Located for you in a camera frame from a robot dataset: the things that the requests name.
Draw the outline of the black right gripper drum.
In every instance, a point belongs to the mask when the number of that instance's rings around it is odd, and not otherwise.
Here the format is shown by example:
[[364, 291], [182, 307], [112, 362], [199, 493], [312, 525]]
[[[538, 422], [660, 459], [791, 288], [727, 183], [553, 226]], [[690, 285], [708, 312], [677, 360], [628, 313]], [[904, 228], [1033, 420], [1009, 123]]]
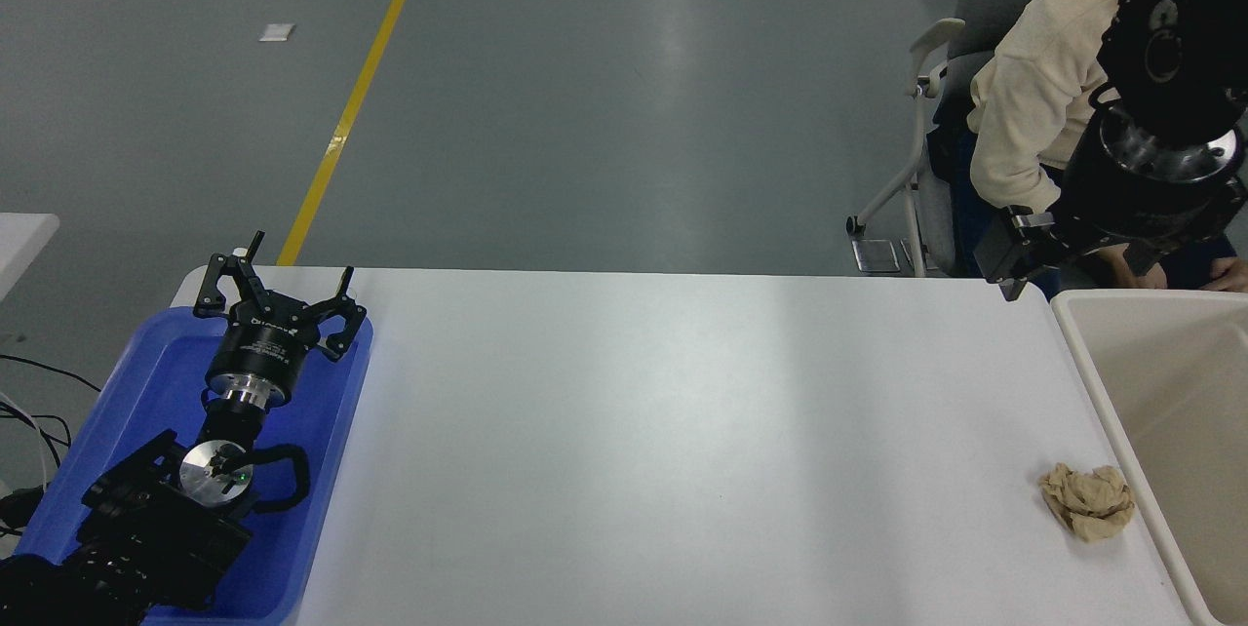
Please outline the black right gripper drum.
[[1065, 171], [1056, 232], [1070, 252], [1124, 247], [1128, 266], [1196, 269], [1229, 257], [1226, 229], [1246, 205], [1238, 140], [1181, 148], [1083, 140]]

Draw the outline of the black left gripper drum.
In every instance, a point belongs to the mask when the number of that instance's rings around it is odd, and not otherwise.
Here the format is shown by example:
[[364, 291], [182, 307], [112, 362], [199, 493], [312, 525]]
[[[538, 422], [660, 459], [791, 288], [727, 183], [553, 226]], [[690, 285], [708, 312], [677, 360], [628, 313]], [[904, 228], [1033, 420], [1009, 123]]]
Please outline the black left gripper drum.
[[319, 338], [312, 320], [270, 320], [265, 311], [235, 306], [221, 345], [205, 373], [207, 387], [222, 395], [252, 380], [282, 395], [293, 394], [305, 360]]

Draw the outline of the person's left hand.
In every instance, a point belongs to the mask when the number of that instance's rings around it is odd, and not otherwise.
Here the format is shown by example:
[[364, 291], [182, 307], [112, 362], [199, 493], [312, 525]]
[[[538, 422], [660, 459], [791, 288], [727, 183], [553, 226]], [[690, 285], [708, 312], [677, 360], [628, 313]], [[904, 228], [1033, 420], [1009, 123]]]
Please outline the person's left hand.
[[1206, 292], [1247, 293], [1248, 263], [1244, 258], [1229, 256], [1211, 261], [1209, 281], [1201, 287]]

